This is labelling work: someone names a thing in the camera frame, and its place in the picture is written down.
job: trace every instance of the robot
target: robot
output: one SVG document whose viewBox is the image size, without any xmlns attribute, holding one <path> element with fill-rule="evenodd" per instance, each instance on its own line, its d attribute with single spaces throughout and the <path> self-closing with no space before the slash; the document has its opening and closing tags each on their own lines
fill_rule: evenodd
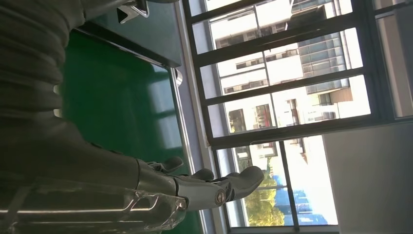
<svg viewBox="0 0 413 234">
<path fill-rule="evenodd" d="M 258 167 L 219 179 L 206 169 L 170 175 L 180 159 L 102 149 L 54 115 L 70 31 L 129 1 L 0 1 L 0 233 L 166 230 L 179 213 L 220 207 L 262 182 Z"/>
</svg>

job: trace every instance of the green table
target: green table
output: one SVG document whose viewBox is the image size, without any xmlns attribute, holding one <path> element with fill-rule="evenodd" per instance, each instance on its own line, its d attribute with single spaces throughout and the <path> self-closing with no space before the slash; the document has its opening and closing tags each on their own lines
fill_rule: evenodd
<svg viewBox="0 0 413 234">
<path fill-rule="evenodd" d="M 109 41 L 169 67 L 181 65 L 181 43 L 173 3 L 148 3 L 148 18 L 138 16 L 120 24 L 116 10 L 79 28 L 80 31 Z"/>
<path fill-rule="evenodd" d="M 73 32 L 63 72 L 62 114 L 87 141 L 146 161 L 170 156 L 186 161 L 176 89 L 167 69 Z M 187 213 L 165 233 L 200 233 L 198 213 Z"/>
</svg>

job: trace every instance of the tree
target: tree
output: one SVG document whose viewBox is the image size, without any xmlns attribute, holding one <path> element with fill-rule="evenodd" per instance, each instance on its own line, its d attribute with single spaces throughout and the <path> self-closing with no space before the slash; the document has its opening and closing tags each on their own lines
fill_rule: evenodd
<svg viewBox="0 0 413 234">
<path fill-rule="evenodd" d="M 265 179 L 260 187 L 276 186 L 277 183 L 269 172 L 265 172 Z M 256 190 L 245 198 L 249 226 L 283 226 L 284 214 L 275 206 L 275 190 Z"/>
</svg>

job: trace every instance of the metal clamp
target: metal clamp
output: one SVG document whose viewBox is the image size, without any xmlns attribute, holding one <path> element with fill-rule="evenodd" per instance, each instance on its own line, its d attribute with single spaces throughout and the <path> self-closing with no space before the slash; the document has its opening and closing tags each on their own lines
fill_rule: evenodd
<svg viewBox="0 0 413 234">
<path fill-rule="evenodd" d="M 132 0 L 117 9 L 120 24 L 124 24 L 139 15 L 145 18 L 149 17 L 149 6 L 146 0 Z"/>
</svg>

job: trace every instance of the robotic arm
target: robotic arm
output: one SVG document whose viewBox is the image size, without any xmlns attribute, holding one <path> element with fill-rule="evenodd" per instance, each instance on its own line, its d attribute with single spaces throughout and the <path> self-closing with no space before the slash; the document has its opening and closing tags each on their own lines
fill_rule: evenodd
<svg viewBox="0 0 413 234">
<path fill-rule="evenodd" d="M 53 88 L 63 79 L 59 67 L 65 61 L 70 31 L 129 1 L 0 1 L 0 175 L 161 193 L 184 198 L 189 211 L 249 195 L 263 180 L 257 167 L 216 180 L 208 170 L 169 175 L 182 161 L 148 164 L 107 151 L 85 142 L 73 124 L 54 116 L 61 98 Z M 3 218 L 4 226 L 7 215 Z"/>
</svg>

